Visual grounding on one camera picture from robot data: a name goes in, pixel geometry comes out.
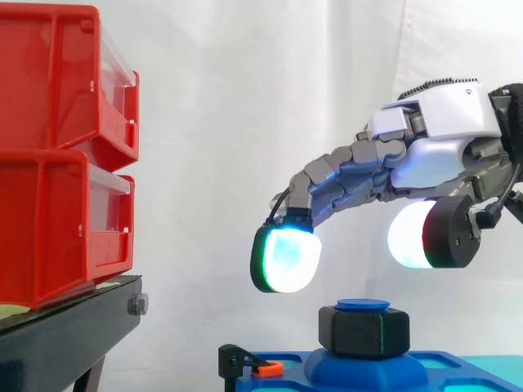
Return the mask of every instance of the teal surface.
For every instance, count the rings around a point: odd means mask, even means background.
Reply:
[[[419,362],[427,369],[450,369],[452,366],[437,359],[419,359]]]
[[[285,369],[294,368],[296,365],[299,364],[299,361],[292,360],[280,360],[280,362],[284,365]]]
[[[452,385],[446,386],[445,392],[498,392],[486,385]]]
[[[462,359],[486,372],[523,388],[523,356],[492,355],[486,357],[462,357]]]

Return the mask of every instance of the red storage bin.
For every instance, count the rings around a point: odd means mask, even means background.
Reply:
[[[0,151],[0,184],[0,304],[38,309],[132,268],[131,177],[81,151]]]
[[[91,6],[0,2],[0,149],[138,159],[138,85]]]

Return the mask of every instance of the blue lid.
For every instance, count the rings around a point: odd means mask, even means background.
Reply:
[[[390,302],[380,300],[339,300],[334,306],[337,310],[385,310]]]

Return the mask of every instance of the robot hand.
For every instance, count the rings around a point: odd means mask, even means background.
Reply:
[[[275,196],[254,241],[255,285],[264,292],[299,290],[319,259],[314,227],[346,208],[403,197],[430,200],[429,207],[404,210],[419,226],[421,251],[410,252],[421,252],[418,266],[468,265],[481,230],[495,227],[503,205],[522,215],[515,206],[523,197],[510,194],[523,168],[520,105],[523,85],[488,94],[475,79],[448,78],[374,112],[355,143],[308,163]],[[473,207],[495,197],[484,210]],[[416,265],[411,256],[392,253]]]

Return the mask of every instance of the white backdrop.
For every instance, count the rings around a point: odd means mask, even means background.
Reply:
[[[302,292],[263,295],[248,261],[267,203],[350,144],[371,110],[426,79],[523,80],[521,2],[94,0],[141,74],[136,268],[150,312],[107,357],[101,392],[218,391],[217,348],[312,350],[317,310],[374,296],[407,310],[415,349],[523,353],[523,228],[505,216],[460,271],[389,256],[403,202],[338,214]]]

